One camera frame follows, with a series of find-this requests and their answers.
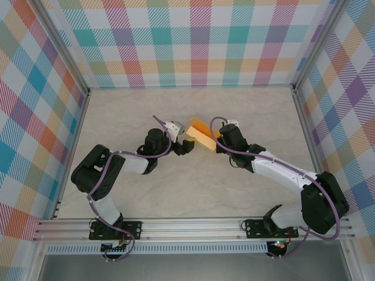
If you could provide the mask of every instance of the orange foam block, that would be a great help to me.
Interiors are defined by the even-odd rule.
[[[216,142],[211,137],[210,126],[195,117],[190,119],[189,122],[193,122],[193,124],[188,127],[186,134],[191,138],[195,138],[196,141],[200,142],[208,149],[215,151]],[[213,130],[213,133],[216,138],[220,136],[220,133],[215,129]]]

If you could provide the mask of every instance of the yellow block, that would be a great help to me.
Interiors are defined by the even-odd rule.
[[[186,134],[188,136],[190,136],[191,138],[195,138],[195,140],[197,142],[200,142],[202,145],[204,145],[208,149],[210,149],[212,151],[215,151],[216,142],[212,138],[210,138],[210,137],[206,136],[205,134],[199,132],[193,126],[188,127],[188,129],[186,131]]]

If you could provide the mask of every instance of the colorful plaid backdrop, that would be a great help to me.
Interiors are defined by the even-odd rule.
[[[84,95],[26,0],[0,1],[0,280],[19,280]]]
[[[300,92],[325,170],[375,280],[375,1],[352,0]]]
[[[43,2],[89,83],[144,87],[289,84],[329,0]]]

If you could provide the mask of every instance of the purple cable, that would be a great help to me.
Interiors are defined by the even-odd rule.
[[[168,136],[168,140],[169,140],[168,148],[167,148],[164,152],[162,152],[162,153],[160,153],[160,154],[158,154],[158,155],[152,155],[152,156],[138,155],[138,154],[133,153],[133,152],[121,151],[121,150],[113,152],[113,153],[110,155],[110,157],[108,158],[108,160],[107,160],[107,162],[106,162],[106,164],[105,164],[105,166],[104,166],[104,169],[103,169],[103,172],[102,172],[102,174],[101,174],[101,176],[100,176],[99,181],[97,182],[97,184],[94,186],[94,188],[90,191],[90,193],[89,193],[89,194],[87,195],[87,197],[86,197],[86,198],[88,199],[88,203],[90,204],[90,207],[91,207],[92,211],[94,212],[94,214],[96,215],[96,217],[97,217],[98,220],[100,220],[103,224],[105,224],[106,226],[108,226],[108,227],[110,227],[110,228],[112,228],[112,229],[114,229],[114,230],[116,230],[116,231],[119,231],[119,232],[122,232],[122,233],[124,233],[124,234],[126,234],[126,235],[129,235],[130,238],[132,239],[132,245],[131,245],[130,250],[129,250],[128,252],[126,252],[125,254],[121,255],[121,256],[120,256],[119,258],[117,258],[117,259],[110,259],[110,258],[108,258],[108,257],[107,257],[107,252],[108,252],[108,251],[105,251],[105,252],[104,252],[104,256],[105,256],[105,258],[107,259],[107,261],[116,262],[116,261],[120,261],[120,260],[126,258],[126,257],[131,253],[131,251],[133,251],[133,249],[134,249],[134,246],[135,246],[135,239],[134,239],[134,236],[133,236],[130,232],[128,232],[128,231],[126,231],[126,230],[123,230],[123,229],[121,229],[121,228],[117,228],[117,227],[115,227],[115,226],[109,224],[107,221],[105,221],[105,219],[103,219],[103,218],[99,215],[97,209],[95,208],[95,206],[94,206],[94,204],[93,204],[93,198],[92,198],[92,195],[95,193],[95,191],[99,188],[99,186],[100,186],[101,183],[103,182],[103,180],[104,180],[104,178],[105,178],[105,175],[107,174],[108,167],[109,167],[109,165],[110,165],[110,162],[111,162],[113,156],[115,156],[115,155],[117,155],[117,154],[122,154],[122,155],[133,155],[133,156],[139,156],[139,157],[142,157],[142,158],[150,159],[150,158],[160,158],[160,157],[166,155],[166,154],[169,152],[169,150],[170,150],[170,148],[171,148],[171,146],[172,146],[172,140],[171,140],[171,135],[169,134],[167,128],[165,127],[165,122],[161,121],[158,117],[156,117],[156,116],[154,116],[154,115],[153,115],[152,117],[154,117],[154,118],[156,119],[156,121],[158,121],[158,123],[161,125],[161,127],[163,127],[164,131],[166,132],[166,134],[167,134],[167,136]]]
[[[332,211],[333,211],[333,215],[335,216],[335,220],[336,220],[336,232],[335,234],[332,236],[332,237],[324,237],[324,236],[321,236],[317,233],[314,233],[314,232],[310,232],[310,228],[306,229],[306,228],[303,228],[303,227],[300,227],[300,229],[306,231],[306,235],[304,237],[304,239],[302,240],[301,244],[299,244],[299,247],[297,247],[293,252],[289,253],[289,254],[286,254],[284,255],[284,257],[286,256],[290,256],[292,253],[296,252],[298,248],[301,247],[301,245],[306,241],[307,237],[309,234],[312,234],[322,240],[326,240],[326,241],[329,241],[329,240],[334,240],[336,239],[339,234],[340,234],[340,218],[339,218],[339,214],[336,210],[336,207],[332,201],[332,199],[329,197],[329,194],[324,190],[324,188],[316,181],[314,180],[313,178],[311,178],[310,176],[308,176],[307,174],[305,174],[304,172],[290,166],[289,164],[287,163],[284,163],[278,159],[273,159],[271,157],[268,157],[268,156],[264,156],[264,155],[259,155],[259,154],[255,154],[255,153],[251,153],[251,152],[242,152],[242,151],[236,151],[236,150],[232,150],[230,148],[227,148],[225,147],[224,145],[222,145],[215,137],[214,133],[213,133],[213,122],[217,119],[221,119],[221,120],[224,120],[224,121],[227,121],[226,118],[224,117],[221,117],[221,116],[216,116],[214,117],[211,122],[210,122],[210,132],[211,132],[211,136],[213,138],[213,140],[216,142],[217,145],[219,145],[222,149],[225,149],[226,151],[228,152],[231,152],[231,153],[235,153],[235,154],[239,154],[239,155],[249,155],[249,156],[255,156],[255,157],[259,157],[259,158],[263,158],[263,159],[266,159],[266,160],[269,160],[269,161],[273,161],[281,166],[284,166],[286,167],[287,169],[295,172],[295,173],[298,173],[300,174],[301,176],[304,176],[306,179],[308,179],[309,181],[311,181],[314,185],[317,186],[317,188],[321,191],[321,193],[323,193],[323,195],[326,197],[330,207],[332,208]]]

